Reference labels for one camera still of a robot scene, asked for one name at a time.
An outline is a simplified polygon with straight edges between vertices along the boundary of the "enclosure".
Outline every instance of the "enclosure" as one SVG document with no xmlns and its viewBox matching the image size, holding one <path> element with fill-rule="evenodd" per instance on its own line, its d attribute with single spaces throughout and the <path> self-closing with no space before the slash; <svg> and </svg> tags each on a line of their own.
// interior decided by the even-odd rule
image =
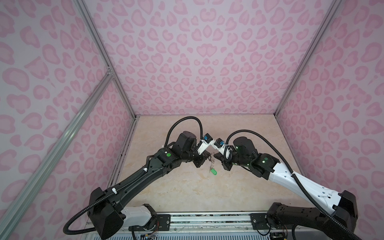
<svg viewBox="0 0 384 240">
<path fill-rule="evenodd" d="M 190 115 L 215 139 L 243 128 L 264 135 L 295 171 L 353 193 L 355 233 L 382 239 L 384 1 L 5 0 L 0 6 L 1 239 L 80 239 L 62 229 L 89 204 L 90 193 L 143 166 L 172 124 Z M 198 135 L 198 125 L 183 122 L 173 141 L 182 131 Z M 277 157 L 252 140 L 259 152 Z M 151 203 L 159 212 L 266 211 L 276 201 L 311 206 L 241 168 L 227 172 L 216 162 L 213 175 L 209 165 L 183 164 L 129 206 Z M 83 229 L 87 221 L 84 215 L 71 227 Z"/>
</svg>

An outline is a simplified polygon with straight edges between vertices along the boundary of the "black cable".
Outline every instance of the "black cable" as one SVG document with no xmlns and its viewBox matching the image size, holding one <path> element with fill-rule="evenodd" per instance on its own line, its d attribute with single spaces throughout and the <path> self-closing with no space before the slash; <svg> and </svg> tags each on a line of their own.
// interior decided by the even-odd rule
<svg viewBox="0 0 384 240">
<path fill-rule="evenodd" d="M 135 231 L 133 230 L 133 227 L 131 228 L 131 232 L 132 232 L 132 237 L 133 237 L 133 240 L 137 240 L 136 236 L 135 236 Z"/>
<path fill-rule="evenodd" d="M 237 133 L 240 133 L 240 132 L 248 132 L 248 133 L 252 133 L 252 134 L 254 134 L 254 135 L 256 135 L 256 136 L 258 136 L 259 138 L 261 138 L 265 143 L 267 143 L 268 144 L 268 146 L 270 147 L 270 148 L 272 148 L 272 150 L 274 150 L 275 151 L 275 153 L 281 158 L 281 160 L 284 162 L 284 164 L 287 166 L 287 168 L 288 168 L 288 170 L 289 170 L 289 172 L 292 174 L 293 173 L 293 170 L 292 170 L 292 168 L 291 168 L 291 166 L 289 165 L 289 163 L 287 162 L 287 160 L 285 160 L 285 158 L 283 157 L 283 155 L 267 140 L 267 139 L 265 139 L 265 137 L 263 137 L 262 135 L 260 135 L 259 133 L 257 133 L 257 132 L 254 132 L 254 131 L 251 131 L 251 130 L 247 130 L 247 129 L 241 129 L 241 130 L 237 130 L 237 131 L 234 131 L 233 133 L 231 133 L 229 136 L 228 136 L 228 138 L 227 138 L 227 141 L 225 142 L 225 144 L 228 144 L 229 143 L 229 139 L 233 136 L 233 135 L 235 135 L 235 134 L 237 134 Z"/>
<path fill-rule="evenodd" d="M 153 157 L 154 155 L 150 155 L 150 156 L 147 156 L 147 159 L 146 159 L 146 164 L 144 166 L 144 168 L 147 168 L 147 171 L 148 171 L 148 168 L 149 168 L 149 161 L 150 161 L 150 158 Z M 146 171 L 143 170 L 139 173 L 139 175 L 137 175 L 137 177 L 135 177 L 132 181 L 128 182 L 127 184 L 119 187 L 116 189 L 117 192 L 119 192 L 121 189 L 125 189 L 126 187 L 128 187 L 129 185 L 131 185 L 132 183 L 134 183 L 135 181 L 137 181 L 138 179 L 140 179 L 145 173 Z M 68 220 L 68 222 L 64 225 L 63 227 L 63 232 L 67 235 L 77 235 L 77 234 L 83 234 L 83 233 L 87 233 L 87 232 L 93 232 L 93 231 L 96 231 L 96 228 L 94 227 L 91 227 L 91 228 L 86 228 L 86 229 L 80 229 L 80 230 L 70 230 L 69 229 L 69 226 L 76 220 L 78 219 L 81 215 L 83 215 L 84 213 L 86 213 L 88 210 L 90 210 L 91 208 L 93 208 L 94 206 L 106 201 L 108 198 L 110 198 L 111 196 L 113 196 L 115 193 L 113 192 L 110 192 L 108 195 L 105 195 L 101 198 L 99 198 L 98 200 L 94 201 L 92 204 L 88 205 L 87 207 L 85 207 L 83 210 L 81 210 L 80 212 L 78 212 L 77 214 L 75 214 L 71 219 Z"/>
<path fill-rule="evenodd" d="M 229 139 L 237 134 L 237 133 L 240 133 L 240 132 L 248 132 L 248 133 L 252 133 L 256 136 L 258 136 L 259 138 L 261 138 L 265 143 L 268 144 L 268 146 L 270 146 L 272 148 L 272 150 L 274 150 L 274 152 L 281 158 L 281 160 L 284 162 L 284 164 L 286 165 L 286 167 L 288 168 L 289 172 L 291 173 L 291 177 L 293 177 L 293 179 L 295 180 L 295 182 L 297 183 L 297 185 L 299 186 L 300 190 L 304 193 L 304 195 L 309 199 L 309 201 L 324 215 L 326 215 L 330 220 L 331 222 L 333 222 L 334 224 L 336 224 L 336 226 L 338 226 L 342 231 L 344 231 L 345 233 L 347 233 L 352 239 L 354 240 L 361 240 L 361 238 L 359 238 L 356 234 L 354 234 L 351 230 L 349 230 L 348 228 L 346 228 L 343 224 L 341 224 L 339 221 L 337 221 L 334 217 L 332 217 L 324 208 L 322 208 L 320 206 L 319 203 L 316 202 L 316 200 L 313 199 L 313 197 L 307 192 L 307 190 L 305 190 L 305 188 L 303 187 L 303 185 L 301 184 L 301 182 L 299 181 L 299 179 L 297 178 L 296 174 L 293 173 L 293 170 L 291 168 L 291 166 L 289 165 L 289 163 L 287 162 L 287 160 L 283 157 L 283 155 L 267 140 L 265 139 L 265 137 L 263 137 L 262 135 L 260 135 L 259 133 L 257 132 L 254 132 L 254 131 L 251 131 L 251 130 L 247 130 L 247 129 L 241 129 L 241 130 L 237 130 L 233 133 L 231 133 L 228 138 L 227 138 L 227 141 L 226 141 L 226 144 L 229 143 Z"/>
<path fill-rule="evenodd" d="M 297 225 L 293 225 L 292 226 L 292 239 L 293 240 L 296 240 L 296 236 L 295 236 L 295 228 L 297 227 Z"/>
<path fill-rule="evenodd" d="M 247 169 L 246 167 L 244 166 L 241 166 L 242 168 L 244 168 L 245 170 L 247 170 L 248 172 L 251 172 L 251 170 Z"/>
<path fill-rule="evenodd" d="M 170 137 L 170 134 L 172 132 L 172 130 L 179 124 L 181 123 L 182 121 L 184 120 L 187 120 L 187 119 L 194 119 L 198 122 L 199 124 L 199 127 L 200 127 L 200 139 L 202 140 L 204 138 L 204 135 L 203 135 L 203 125 L 201 124 L 200 122 L 200 119 L 198 119 L 197 117 L 194 117 L 194 116 L 188 116 L 188 117 L 185 117 L 185 118 L 182 118 L 180 120 L 178 120 L 177 122 L 175 122 L 172 127 L 169 129 L 168 131 L 168 134 L 167 134 L 167 138 L 166 138 L 166 142 L 164 144 L 164 146 L 167 146 L 168 145 L 168 141 L 169 141 L 169 137 Z M 202 144 L 202 141 L 199 141 L 199 143 L 196 145 L 195 149 L 193 149 L 193 152 L 196 151 Z"/>
<path fill-rule="evenodd" d="M 229 156 L 227 158 L 227 149 L 228 149 L 228 144 L 225 145 L 225 148 L 224 148 L 224 161 L 226 162 L 230 162 L 232 160 L 232 150 L 229 149 Z"/>
<path fill-rule="evenodd" d="M 171 142 L 170 144 L 168 144 L 166 147 L 170 147 L 170 146 L 173 146 L 173 144 L 175 144 L 176 142 Z"/>
<path fill-rule="evenodd" d="M 268 230 L 268 232 L 267 232 L 266 234 L 261 234 L 261 233 L 259 232 L 259 230 L 257 229 L 257 222 L 256 222 L 256 231 L 257 231 L 261 236 L 267 236 L 267 235 L 269 234 L 269 232 L 271 231 L 271 226 L 269 226 L 269 230 Z"/>
</svg>

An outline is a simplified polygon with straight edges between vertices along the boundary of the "keychain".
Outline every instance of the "keychain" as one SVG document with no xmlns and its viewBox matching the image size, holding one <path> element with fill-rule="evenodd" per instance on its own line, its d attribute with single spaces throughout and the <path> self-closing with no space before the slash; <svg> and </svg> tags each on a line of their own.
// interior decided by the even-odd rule
<svg viewBox="0 0 384 240">
<path fill-rule="evenodd" d="M 212 156 L 209 156 L 209 161 L 211 162 L 211 166 L 209 167 L 209 171 L 211 173 L 213 173 L 213 175 L 216 175 L 217 172 L 216 170 L 214 169 L 214 163 L 215 163 L 215 160 L 212 158 Z"/>
</svg>

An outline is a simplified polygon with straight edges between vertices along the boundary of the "black bracket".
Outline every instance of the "black bracket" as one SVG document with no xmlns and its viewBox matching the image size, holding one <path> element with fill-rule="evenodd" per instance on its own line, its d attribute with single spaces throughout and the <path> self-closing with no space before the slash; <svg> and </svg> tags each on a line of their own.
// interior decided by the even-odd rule
<svg viewBox="0 0 384 240">
<path fill-rule="evenodd" d="M 159 231 L 169 231 L 169 226 L 170 226 L 170 215 L 169 214 L 158 214 L 157 215 L 157 221 L 159 222 Z M 134 231 L 148 231 L 144 229 L 144 227 L 141 226 L 132 226 L 129 227 L 128 230 L 132 231 L 132 228 Z"/>
<path fill-rule="evenodd" d="M 251 223 L 253 230 L 269 230 L 269 226 L 267 225 L 267 221 L 265 218 L 265 214 L 250 214 Z M 288 229 L 292 228 L 292 224 L 287 224 L 286 227 Z"/>
</svg>

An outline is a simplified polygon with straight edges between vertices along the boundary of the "wires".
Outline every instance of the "wires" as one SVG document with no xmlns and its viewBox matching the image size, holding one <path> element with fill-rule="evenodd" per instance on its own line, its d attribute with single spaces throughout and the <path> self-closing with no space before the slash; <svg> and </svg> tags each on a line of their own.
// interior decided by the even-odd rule
<svg viewBox="0 0 384 240">
<path fill-rule="evenodd" d="M 286 234 L 285 234 L 285 236 L 288 237 L 288 228 L 287 228 L 287 226 L 284 225 L 284 226 L 282 226 L 282 227 L 283 227 L 283 233 L 284 233 L 284 228 L 285 228 L 285 230 L 286 230 Z"/>
<path fill-rule="evenodd" d="M 269 230 L 268 230 L 268 232 L 267 232 L 266 234 L 261 234 L 261 233 L 259 232 L 259 230 L 257 229 L 257 222 L 256 222 L 256 231 L 257 231 L 261 236 L 267 236 L 267 235 L 269 234 L 269 232 L 271 231 L 271 226 L 269 226 Z"/>
<path fill-rule="evenodd" d="M 182 118 L 182 119 L 178 120 L 177 122 L 175 122 L 175 123 L 172 125 L 172 127 L 171 127 L 171 128 L 169 129 L 169 131 L 168 131 L 167 138 L 166 138 L 166 142 L 165 142 L 164 146 L 167 146 L 167 145 L 168 145 L 169 137 L 170 137 L 170 134 L 171 134 L 172 130 L 173 130 L 179 123 L 181 123 L 182 121 L 187 120 L 187 119 L 194 119 L 194 120 L 196 120 L 196 121 L 198 122 L 199 127 L 200 127 L 200 139 L 201 139 L 201 140 L 203 139 L 203 137 L 204 137 L 204 136 L 203 136 L 203 125 L 201 124 L 200 119 L 198 119 L 197 117 L 194 117 L 194 116 L 188 116 L 188 117 L 185 117 L 185 118 Z M 201 146 L 201 144 L 202 144 L 202 142 L 199 141 L 199 143 L 196 145 L 196 148 L 195 148 L 194 151 L 196 151 L 196 150 Z"/>
<path fill-rule="evenodd" d="M 244 166 L 241 166 L 242 168 L 244 168 L 245 170 L 247 170 L 248 172 L 251 172 L 251 170 L 247 169 L 246 167 Z"/>
<path fill-rule="evenodd" d="M 150 235 L 152 235 L 152 234 L 154 234 L 154 233 L 155 233 L 155 235 L 156 235 L 156 234 L 159 232 L 158 230 L 159 230 L 159 225 L 160 225 L 160 223 L 159 223 L 159 221 L 156 221 L 155 224 L 156 224 L 156 228 L 155 228 L 155 230 L 153 230 L 153 232 L 151 232 L 151 233 L 142 234 L 142 235 L 140 236 L 140 239 L 144 239 L 145 237 L 149 237 Z M 136 238 L 136 236 L 135 236 L 135 231 L 133 230 L 133 227 L 134 227 L 134 226 L 131 226 L 132 237 L 133 237 L 134 240 L 137 240 L 137 238 Z"/>
<path fill-rule="evenodd" d="M 334 217 L 332 217 L 324 208 L 322 208 L 320 206 L 319 203 L 316 202 L 316 200 L 313 199 L 313 197 L 307 192 L 307 190 L 305 190 L 305 188 L 303 187 L 303 185 L 301 184 L 301 182 L 299 181 L 299 179 L 297 178 L 296 174 L 293 173 L 293 170 L 291 168 L 291 166 L 289 165 L 289 163 L 287 162 L 287 160 L 283 157 L 283 155 L 267 140 L 265 139 L 265 137 L 263 137 L 262 135 L 260 135 L 259 133 L 257 132 L 254 132 L 254 131 L 251 131 L 251 130 L 247 130 L 247 129 L 241 129 L 241 130 L 237 130 L 233 133 L 231 133 L 228 138 L 227 138 L 227 141 L 226 141 L 226 144 L 229 143 L 229 139 L 237 134 L 237 133 L 240 133 L 240 132 L 248 132 L 248 133 L 252 133 L 256 136 L 258 136 L 259 138 L 261 138 L 265 143 L 268 144 L 268 146 L 270 146 L 272 148 L 272 150 L 274 150 L 274 152 L 280 157 L 280 159 L 284 162 L 284 164 L 286 165 L 286 167 L 288 168 L 289 172 L 291 173 L 291 177 L 293 177 L 293 179 L 295 180 L 295 182 L 297 183 L 297 185 L 299 186 L 300 190 L 304 193 L 304 195 L 309 199 L 309 201 L 315 205 L 315 207 L 324 215 L 326 215 L 326 217 L 328 217 L 331 222 L 333 222 L 336 226 L 338 226 L 342 231 L 344 231 L 346 234 L 348 234 L 352 239 L 354 240 L 361 240 L 361 238 L 359 238 L 356 234 L 354 234 L 351 230 L 349 230 L 348 228 L 346 228 L 343 224 L 341 224 L 339 221 L 337 221 Z"/>
</svg>

